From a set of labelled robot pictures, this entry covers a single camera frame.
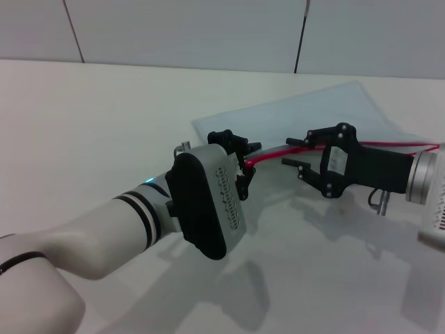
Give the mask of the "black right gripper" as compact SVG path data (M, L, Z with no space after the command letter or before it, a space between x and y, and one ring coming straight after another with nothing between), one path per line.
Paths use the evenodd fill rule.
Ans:
M287 138L286 144L324 148L320 174L307 162L282 158L282 164L296 168L298 179L320 191L325 198L339 198L353 184L406 192L414 157L363 146L352 125L340 122L334 127L309 130L304 139Z

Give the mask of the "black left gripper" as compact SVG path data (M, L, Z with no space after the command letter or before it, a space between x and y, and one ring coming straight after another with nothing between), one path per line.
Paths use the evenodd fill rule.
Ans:
M260 142L250 143L247 138L237 136L229 129L221 132L210 132L207 135L208 144L218 144L227 153L225 162L226 174L229 180L236 182L236 189L240 201L249 196L249 185L256 173L253 166L243 170L243 154L251 154L261 149Z

